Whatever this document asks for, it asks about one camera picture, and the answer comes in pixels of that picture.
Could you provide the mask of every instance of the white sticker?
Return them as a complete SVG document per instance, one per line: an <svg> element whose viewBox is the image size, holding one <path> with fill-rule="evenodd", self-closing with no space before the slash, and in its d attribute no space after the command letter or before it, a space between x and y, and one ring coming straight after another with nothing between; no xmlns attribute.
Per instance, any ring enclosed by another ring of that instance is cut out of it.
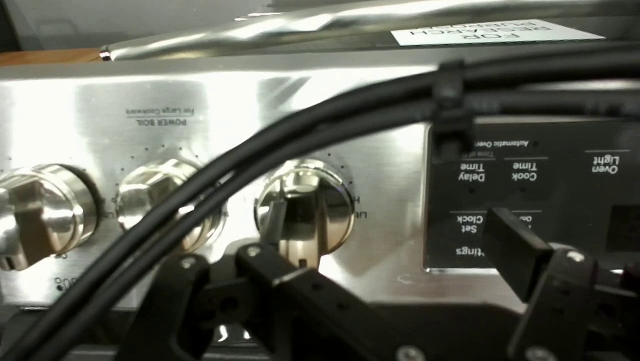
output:
<svg viewBox="0 0 640 361"><path fill-rule="evenodd" d="M543 40L602 40L603 36L557 27L543 21L475 23L393 31L399 46L490 45L490 42L543 42Z"/></svg>

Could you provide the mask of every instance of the white label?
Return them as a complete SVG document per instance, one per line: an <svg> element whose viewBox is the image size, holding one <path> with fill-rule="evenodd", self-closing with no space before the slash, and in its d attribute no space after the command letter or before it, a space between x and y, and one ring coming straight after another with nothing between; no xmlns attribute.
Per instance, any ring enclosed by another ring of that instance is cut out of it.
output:
<svg viewBox="0 0 640 361"><path fill-rule="evenodd" d="M602 40L603 36L543 21L475 23L392 31L399 46L490 45L490 42L545 42L545 40Z"/></svg>
<svg viewBox="0 0 640 361"><path fill-rule="evenodd" d="M594 154L591 174L618 174L619 154Z"/></svg>
<svg viewBox="0 0 640 361"><path fill-rule="evenodd" d="M483 256L479 246L458 246L455 256Z"/></svg>
<svg viewBox="0 0 640 361"><path fill-rule="evenodd" d="M514 163L511 164L514 182L536 182L537 181L537 163Z"/></svg>
<svg viewBox="0 0 640 361"><path fill-rule="evenodd" d="M485 171L481 163L459 163L459 182L485 182Z"/></svg>
<svg viewBox="0 0 640 361"><path fill-rule="evenodd" d="M478 234L483 223L483 214L458 214L455 223L459 227L459 234Z"/></svg>

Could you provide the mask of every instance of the black plastic bracket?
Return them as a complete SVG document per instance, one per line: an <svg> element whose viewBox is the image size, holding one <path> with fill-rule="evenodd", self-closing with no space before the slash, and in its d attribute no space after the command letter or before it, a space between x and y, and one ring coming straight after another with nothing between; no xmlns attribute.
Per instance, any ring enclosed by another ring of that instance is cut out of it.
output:
<svg viewBox="0 0 640 361"><path fill-rule="evenodd" d="M169 256L142 300L116 361L199 360L211 343L214 327L201 322L190 302L207 282L207 271L210 265L199 254Z"/></svg>

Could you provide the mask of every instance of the black cable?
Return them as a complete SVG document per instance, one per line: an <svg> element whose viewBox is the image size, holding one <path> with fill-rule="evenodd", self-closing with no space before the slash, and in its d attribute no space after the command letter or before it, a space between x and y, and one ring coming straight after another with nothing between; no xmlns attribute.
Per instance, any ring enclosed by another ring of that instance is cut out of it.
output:
<svg viewBox="0 0 640 361"><path fill-rule="evenodd" d="M636 119L638 113L638 96L640 93L623 91L623 93L485 93L485 95L470 95L468 106L475 114L496 114L487 111L483 104L492 102L498 108L498 114L508 111L509 114L582 114L582 116L623 116ZM85 308L77 311L77 314L60 329L36 355L34 360L55 360L62 358L76 339L94 325L108 308L118 302L118 299L138 282L166 252L169 252L190 230L193 225L199 225L205 217L219 210L227 197L236 190L269 171L273 164L279 164L287 158L295 158L299 154L312 152L316 148L349 141L354 137L363 137L396 127L405 127L414 123L421 123L429 116L429 102L418 104L393 104L383 111L383 114L376 114L370 119L367 114L360 114L356 119L338 123L335 128L323 128L318 135L307 135L295 138L287 145L281 145L272 154L263 154L257 163L245 164L223 185L214 189L210 197L205 197L191 213L181 217L173 229L166 234L153 239L142 254L128 262L109 282L103 284L103 292L99 299L94 299Z"/></svg>
<svg viewBox="0 0 640 361"><path fill-rule="evenodd" d="M502 85L526 85L536 80L582 80L582 78L611 78L619 74L636 74L636 60L640 59L638 46L626 46L623 50L609 50L609 55L600 55L602 50L588 52L568 52L562 56L552 56L545 67L545 76L540 76L540 62L529 62L531 56L485 62L483 67L470 67L465 70L468 88L479 87L502 87ZM588 56L600 56L606 62L586 62ZM216 185L231 168L261 154L278 142L312 130L319 123L330 123L331 119L346 119L358 113L367 113L392 102L424 98L429 95L427 74L405 76L398 80L385 80L380 85L363 87L335 98L330 98L318 106L309 106L298 114L283 119L278 124L269 124L265 133L259 133L236 147L226 156L216 158L201 171L198 171L183 187L180 187L172 197L166 197L161 205L151 208L133 229L123 232L105 252L99 256L82 276L76 286L70 286L36 322L24 337L17 339L1 358L5 360L26 360L30 350L44 343L53 334L73 313L85 304L85 300L95 292L95 289L136 252L139 244L166 221L169 221L175 210L198 194L201 194L210 185Z"/></svg>

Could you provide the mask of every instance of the stainless steel surface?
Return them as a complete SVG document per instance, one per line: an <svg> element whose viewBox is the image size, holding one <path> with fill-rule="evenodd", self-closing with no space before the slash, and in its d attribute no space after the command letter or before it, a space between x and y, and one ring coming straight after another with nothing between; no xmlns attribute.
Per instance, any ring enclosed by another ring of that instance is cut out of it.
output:
<svg viewBox="0 0 640 361"><path fill-rule="evenodd" d="M347 239L356 208L346 167L331 156L290 160L265 182L256 200L257 229L276 198L287 200L279 252L293 265L318 266Z"/></svg>
<svg viewBox="0 0 640 361"><path fill-rule="evenodd" d="M196 164L180 158L169 158L158 164L143 164L129 174L118 187L118 221L123 229L132 229L139 219L155 206L166 194L175 190L190 174L196 173ZM190 206L181 206L175 214L181 217L190 213ZM214 214L196 227L183 240L183 251L193 251L201 242L214 239L214 230L219 227L221 214Z"/></svg>
<svg viewBox="0 0 640 361"><path fill-rule="evenodd" d="M376 0L116 42L103 46L102 59L205 59L414 27L548 16L628 16L638 10L640 4L634 0Z"/></svg>
<svg viewBox="0 0 640 361"><path fill-rule="evenodd" d="M473 49L468 55L511 52ZM340 52L0 70L0 168L71 164L95 182L102 198L99 225L82 246L20 272L0 272L5 302L50 304L121 234L113 200L133 168L169 158L201 164L281 114L360 85L431 70L441 56L459 55ZM347 168L356 185L352 198L360 198L347 240L322 256L319 272L365 300L485 300L522 308L498 274L424 271L426 133L416 124L316 152ZM269 176L227 200L218 237L199 246L199 254L214 261L239 242L256 240L253 200ZM147 279L120 308L136 307L146 284Z"/></svg>
<svg viewBox="0 0 640 361"><path fill-rule="evenodd" d="M46 164L0 181L0 268L20 271L62 256L95 229L95 200L76 173Z"/></svg>

